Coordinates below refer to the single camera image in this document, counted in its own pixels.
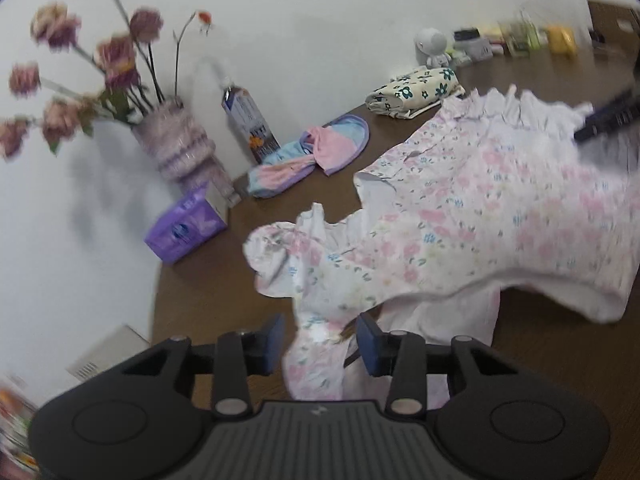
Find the pink floral baby garment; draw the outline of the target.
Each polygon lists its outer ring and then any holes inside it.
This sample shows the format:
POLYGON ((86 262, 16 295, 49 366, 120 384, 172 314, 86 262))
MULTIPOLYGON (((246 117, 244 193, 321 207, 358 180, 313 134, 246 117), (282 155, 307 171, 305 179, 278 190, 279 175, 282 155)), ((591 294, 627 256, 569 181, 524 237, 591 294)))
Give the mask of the pink floral baby garment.
POLYGON ((515 88, 450 98, 355 174, 353 214, 330 223, 313 204, 250 234, 258 292, 293 301, 290 395, 386 397, 347 331, 371 309, 384 330, 431 344, 491 342, 510 287, 595 323, 619 320, 639 269, 639 152, 624 140, 576 144, 590 110, 515 88))

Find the brown cardboard box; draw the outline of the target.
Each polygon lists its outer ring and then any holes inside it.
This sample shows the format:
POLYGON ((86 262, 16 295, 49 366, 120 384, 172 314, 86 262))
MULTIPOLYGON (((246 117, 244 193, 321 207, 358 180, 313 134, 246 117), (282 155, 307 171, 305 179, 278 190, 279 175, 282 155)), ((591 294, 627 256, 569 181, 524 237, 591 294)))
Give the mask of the brown cardboard box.
POLYGON ((635 58, 639 52, 639 8, 606 0, 587 0, 591 30, 613 51, 635 58))

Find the yellow mug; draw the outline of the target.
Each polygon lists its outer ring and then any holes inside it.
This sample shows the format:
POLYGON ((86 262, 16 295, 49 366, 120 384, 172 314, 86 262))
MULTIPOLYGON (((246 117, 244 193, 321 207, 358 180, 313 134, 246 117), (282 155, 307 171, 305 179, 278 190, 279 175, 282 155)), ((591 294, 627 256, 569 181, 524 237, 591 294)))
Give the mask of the yellow mug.
POLYGON ((573 29, 562 25, 549 25, 547 27, 548 48, 552 54, 574 58, 578 47, 573 29))

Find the purple tissue pack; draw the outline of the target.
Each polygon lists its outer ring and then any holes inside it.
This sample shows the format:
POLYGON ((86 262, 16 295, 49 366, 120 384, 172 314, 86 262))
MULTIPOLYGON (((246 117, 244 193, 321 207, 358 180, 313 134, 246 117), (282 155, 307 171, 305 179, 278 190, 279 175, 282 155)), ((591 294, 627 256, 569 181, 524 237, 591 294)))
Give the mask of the purple tissue pack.
POLYGON ((163 263, 173 264, 227 229, 228 203, 216 186, 194 188, 167 209, 144 241, 163 263))

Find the black adapter on tin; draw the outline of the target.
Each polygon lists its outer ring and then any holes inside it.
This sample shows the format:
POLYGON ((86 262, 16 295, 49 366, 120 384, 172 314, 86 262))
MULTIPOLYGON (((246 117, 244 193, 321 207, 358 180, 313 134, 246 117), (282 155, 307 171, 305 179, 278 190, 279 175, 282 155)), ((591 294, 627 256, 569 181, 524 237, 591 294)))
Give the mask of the black adapter on tin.
POLYGON ((480 38, 480 31, 475 27, 458 29, 454 31, 455 42, 473 41, 477 38, 480 38))

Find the purple knitted vase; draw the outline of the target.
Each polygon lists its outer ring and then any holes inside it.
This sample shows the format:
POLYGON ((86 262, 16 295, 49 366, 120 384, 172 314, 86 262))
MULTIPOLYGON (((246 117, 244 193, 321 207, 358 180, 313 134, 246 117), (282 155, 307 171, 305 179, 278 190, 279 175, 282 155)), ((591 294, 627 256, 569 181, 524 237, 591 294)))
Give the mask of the purple knitted vase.
POLYGON ((160 176, 183 194, 213 185, 233 207, 241 200, 204 127, 179 100, 163 102, 132 133, 160 176))

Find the white robot figurine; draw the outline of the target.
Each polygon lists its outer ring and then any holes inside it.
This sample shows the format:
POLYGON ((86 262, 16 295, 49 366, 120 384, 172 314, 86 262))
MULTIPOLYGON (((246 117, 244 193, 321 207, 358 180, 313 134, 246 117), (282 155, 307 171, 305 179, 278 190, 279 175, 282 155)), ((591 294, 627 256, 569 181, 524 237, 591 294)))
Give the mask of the white robot figurine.
POLYGON ((449 67, 451 58, 447 54, 447 37, 436 28, 424 28, 414 35, 414 45, 424 56, 427 68, 449 67))

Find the plastic drink bottle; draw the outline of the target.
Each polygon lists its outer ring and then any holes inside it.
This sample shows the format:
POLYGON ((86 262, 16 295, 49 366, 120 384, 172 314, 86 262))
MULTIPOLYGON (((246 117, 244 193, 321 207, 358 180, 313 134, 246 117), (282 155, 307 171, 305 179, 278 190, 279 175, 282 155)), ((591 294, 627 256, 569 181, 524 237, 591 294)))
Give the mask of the plastic drink bottle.
POLYGON ((250 154, 258 164, 280 148, 264 115, 250 92, 238 86, 229 77, 222 80, 221 106, 227 113, 232 127, 247 144, 250 154))

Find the floral cream fabric pouch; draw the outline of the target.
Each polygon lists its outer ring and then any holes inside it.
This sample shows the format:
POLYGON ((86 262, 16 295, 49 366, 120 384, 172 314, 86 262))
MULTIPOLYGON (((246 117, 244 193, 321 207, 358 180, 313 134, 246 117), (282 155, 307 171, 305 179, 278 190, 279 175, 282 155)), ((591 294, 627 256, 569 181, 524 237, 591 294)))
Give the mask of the floral cream fabric pouch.
POLYGON ((442 104, 450 96, 464 96, 465 88, 449 67, 420 66, 373 90, 364 100, 371 113, 413 119, 442 104))

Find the pink blue towel cap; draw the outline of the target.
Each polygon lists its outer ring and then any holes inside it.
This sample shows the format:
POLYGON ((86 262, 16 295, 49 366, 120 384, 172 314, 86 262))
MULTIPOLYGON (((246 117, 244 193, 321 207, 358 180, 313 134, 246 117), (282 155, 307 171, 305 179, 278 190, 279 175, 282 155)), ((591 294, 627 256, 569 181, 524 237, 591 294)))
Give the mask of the pink blue towel cap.
POLYGON ((369 143, 368 123, 353 114, 324 127, 312 127, 284 144, 250 170, 246 192, 255 198, 279 195, 308 177, 316 168, 332 176, 351 164, 369 143))

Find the dried rose bouquet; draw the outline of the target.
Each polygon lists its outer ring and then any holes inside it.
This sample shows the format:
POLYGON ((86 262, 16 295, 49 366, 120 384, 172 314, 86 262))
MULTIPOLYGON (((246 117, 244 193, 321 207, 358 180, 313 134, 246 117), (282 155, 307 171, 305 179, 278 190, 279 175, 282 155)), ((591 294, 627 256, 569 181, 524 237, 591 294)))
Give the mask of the dried rose bouquet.
POLYGON ((17 99, 34 96, 41 88, 54 96, 40 117, 15 115, 1 123, 1 157, 10 160, 20 154, 32 129, 41 132, 52 153, 76 133, 92 136, 96 122, 117 122, 133 129, 163 102, 179 100, 166 96, 160 88, 153 44, 160 39, 164 20, 155 9, 122 11, 126 30, 101 41, 93 52, 79 43, 80 17, 62 2, 52 2, 37 10, 29 26, 35 44, 52 52, 72 51, 90 64, 103 78, 97 94, 81 94, 44 78, 37 63, 12 67, 9 90, 17 99))

